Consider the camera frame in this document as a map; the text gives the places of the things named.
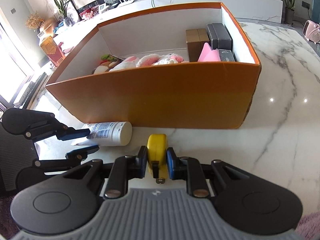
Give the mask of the white Vaseline lotion tube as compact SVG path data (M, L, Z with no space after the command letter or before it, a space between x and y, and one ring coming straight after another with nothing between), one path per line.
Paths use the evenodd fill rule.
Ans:
M127 121L84 124L82 129L85 128L90 130L90 134L74 139L72 146L126 146L132 138L132 125Z

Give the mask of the yellow tape measure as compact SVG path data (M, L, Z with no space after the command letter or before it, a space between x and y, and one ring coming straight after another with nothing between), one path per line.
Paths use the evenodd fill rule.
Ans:
M148 172L157 184L164 184L168 178L167 136L152 134L147 142Z

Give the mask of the orange cardboard box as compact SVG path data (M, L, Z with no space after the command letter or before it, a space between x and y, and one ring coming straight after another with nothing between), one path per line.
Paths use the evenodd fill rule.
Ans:
M187 57L185 32L222 22L235 62L191 62L93 74L105 54ZM218 2L167 5L98 23L57 67L46 89L84 123L229 129L242 125L261 72L248 37Z

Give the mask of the crochet bunny with bouquet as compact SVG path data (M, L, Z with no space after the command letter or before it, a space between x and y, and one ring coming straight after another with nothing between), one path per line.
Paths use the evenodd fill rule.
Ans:
M167 54L167 55L158 55L158 54L149 54L142 57L136 64L136 67L148 67L148 66L157 66L164 64L177 64L184 63L185 60L183 57L177 54Z

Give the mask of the pink leather card wallet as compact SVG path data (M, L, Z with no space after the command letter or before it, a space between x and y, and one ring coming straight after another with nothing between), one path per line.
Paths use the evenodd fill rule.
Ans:
M204 43L198 62L220 62L218 49L212 49L209 43Z

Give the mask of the grey slim rectangular box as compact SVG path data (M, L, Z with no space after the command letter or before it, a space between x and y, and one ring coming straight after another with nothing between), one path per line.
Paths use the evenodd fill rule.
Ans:
M231 50L219 49L218 52L219 52L220 61L235 62L235 58Z

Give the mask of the dark grey case box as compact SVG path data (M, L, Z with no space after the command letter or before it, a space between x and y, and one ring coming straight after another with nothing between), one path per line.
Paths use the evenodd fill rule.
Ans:
M233 40L222 23L207 24L207 34L212 49L233 50Z

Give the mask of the red and gold box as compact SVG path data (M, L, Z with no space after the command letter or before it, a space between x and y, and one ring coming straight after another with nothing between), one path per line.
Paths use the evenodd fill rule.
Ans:
M40 41L40 47L56 67L58 67L65 59L64 53L51 36L43 38Z

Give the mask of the strawberry plush toy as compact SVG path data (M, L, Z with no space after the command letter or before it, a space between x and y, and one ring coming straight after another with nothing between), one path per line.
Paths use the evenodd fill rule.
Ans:
M116 62L120 60L120 58L113 56L111 54L105 54L101 57L100 65L106 63L106 62Z

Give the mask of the pink striped plush toy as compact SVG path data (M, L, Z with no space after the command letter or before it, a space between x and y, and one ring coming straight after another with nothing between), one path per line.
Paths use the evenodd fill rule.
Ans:
M110 69L109 72L136 68L138 61L139 61L139 58L135 56L127 57L124 61L122 61L121 63L117 64L115 67Z

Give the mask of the copper vase dried flowers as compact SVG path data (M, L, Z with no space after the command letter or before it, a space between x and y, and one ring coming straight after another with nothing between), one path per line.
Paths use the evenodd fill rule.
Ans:
M38 33L44 32L47 36L54 37L54 29L57 27L57 20L54 17L44 19L35 12L28 16L25 26Z

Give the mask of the green plant glass vase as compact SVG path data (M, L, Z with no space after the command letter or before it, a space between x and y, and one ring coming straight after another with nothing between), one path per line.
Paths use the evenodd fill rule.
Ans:
M54 3L58 9L58 12L63 19L63 23L67 27L70 27L73 25L73 21L70 19L70 17L67 14L67 7L70 1L71 0L54 0Z

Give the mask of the gold brown box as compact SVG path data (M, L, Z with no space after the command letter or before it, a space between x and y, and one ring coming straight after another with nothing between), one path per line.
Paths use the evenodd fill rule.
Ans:
M197 62L204 44L209 43L206 29L188 29L185 31L185 39L190 62Z

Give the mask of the purple fluffy rug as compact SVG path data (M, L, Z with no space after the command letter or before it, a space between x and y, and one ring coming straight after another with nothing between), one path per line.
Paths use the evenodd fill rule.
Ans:
M296 232L305 239L319 239L320 212L303 216L298 223Z

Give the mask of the white marble TV console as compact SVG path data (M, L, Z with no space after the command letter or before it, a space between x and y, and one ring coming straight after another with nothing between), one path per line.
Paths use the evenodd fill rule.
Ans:
M73 47L101 22L153 7L200 2L223 3L237 20L250 19L280 23L283 13L281 0L135 0L129 5L108 10L90 20L75 24L57 35L54 41L63 42L67 47Z

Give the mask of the pink small heater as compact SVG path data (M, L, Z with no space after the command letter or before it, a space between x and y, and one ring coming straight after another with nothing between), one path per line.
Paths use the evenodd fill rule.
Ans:
M303 35L308 40L314 44L320 41L320 25L311 20L307 20L304 24Z

